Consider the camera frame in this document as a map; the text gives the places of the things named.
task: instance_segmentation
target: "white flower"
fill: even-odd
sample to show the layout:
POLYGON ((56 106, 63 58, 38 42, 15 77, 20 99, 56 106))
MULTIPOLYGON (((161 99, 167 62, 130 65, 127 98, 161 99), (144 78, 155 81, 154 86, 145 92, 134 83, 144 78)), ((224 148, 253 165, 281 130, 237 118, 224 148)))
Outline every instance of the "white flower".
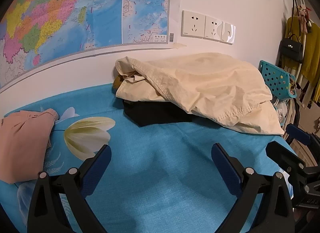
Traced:
POLYGON ((76 110, 73 107, 69 107, 65 112, 62 114, 59 120, 55 121, 55 124, 60 123, 61 121, 71 118, 71 117, 76 117, 79 116, 76 114, 76 110))
POLYGON ((94 152, 110 140, 106 132, 116 122, 108 117, 89 117, 71 124, 63 137, 68 149, 79 159, 85 160, 95 156, 94 152))

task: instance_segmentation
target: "white wall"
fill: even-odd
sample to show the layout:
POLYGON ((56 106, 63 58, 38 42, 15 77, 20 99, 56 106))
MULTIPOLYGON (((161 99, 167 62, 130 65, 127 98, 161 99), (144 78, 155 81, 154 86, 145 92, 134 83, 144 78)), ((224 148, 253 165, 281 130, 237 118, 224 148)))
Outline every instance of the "white wall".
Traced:
POLYGON ((275 63, 283 21, 290 17, 292 0, 181 0, 182 10, 217 17, 236 26, 233 45, 179 37, 179 49, 144 50, 94 56, 64 63, 37 73, 0 94, 0 116, 56 94, 113 82, 115 61, 124 56, 156 60, 169 56, 220 52, 255 65, 275 63))

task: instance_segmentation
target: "map barcode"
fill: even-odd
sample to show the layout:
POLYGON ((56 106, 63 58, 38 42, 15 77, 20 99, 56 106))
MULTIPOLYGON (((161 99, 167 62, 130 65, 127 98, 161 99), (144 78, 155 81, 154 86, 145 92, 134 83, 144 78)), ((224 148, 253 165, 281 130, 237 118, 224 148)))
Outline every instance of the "map barcode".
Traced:
POLYGON ((170 33, 169 42, 173 42, 174 33, 170 33))

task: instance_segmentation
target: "blue bedsheet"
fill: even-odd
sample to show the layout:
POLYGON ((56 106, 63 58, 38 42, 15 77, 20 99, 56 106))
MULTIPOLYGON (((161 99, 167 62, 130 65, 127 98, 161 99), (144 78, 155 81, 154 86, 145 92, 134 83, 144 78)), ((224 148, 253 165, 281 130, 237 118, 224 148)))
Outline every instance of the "blue bedsheet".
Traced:
MULTIPOLYGON (((267 143, 276 140, 290 149, 280 136, 241 134, 201 117, 194 117, 192 123, 138 127, 124 115, 111 85, 57 95, 21 109, 47 108, 60 116, 68 109, 64 117, 69 117, 59 121, 51 134, 44 170, 52 175, 83 162, 64 140, 64 130, 72 123, 87 117, 108 117, 116 122, 108 130, 111 162, 93 195, 87 197, 109 233, 214 232, 236 199, 211 159, 212 145, 219 142, 244 167, 267 175, 279 170, 266 156, 267 143)), ((0 182, 0 203, 20 232, 26 232, 33 187, 34 182, 0 182)), ((65 196, 61 197, 73 229, 81 232, 65 196)), ((258 206, 257 201, 243 232, 249 229, 258 206)))

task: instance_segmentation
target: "beige pillowcase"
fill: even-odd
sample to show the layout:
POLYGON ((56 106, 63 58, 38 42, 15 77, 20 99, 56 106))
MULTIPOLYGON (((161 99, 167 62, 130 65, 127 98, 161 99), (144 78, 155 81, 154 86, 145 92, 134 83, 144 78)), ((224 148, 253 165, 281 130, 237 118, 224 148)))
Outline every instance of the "beige pillowcase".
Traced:
POLYGON ((252 134, 283 134, 272 94, 253 65, 220 53, 167 60, 116 61, 125 77, 116 96, 129 101, 170 101, 187 113, 252 134))

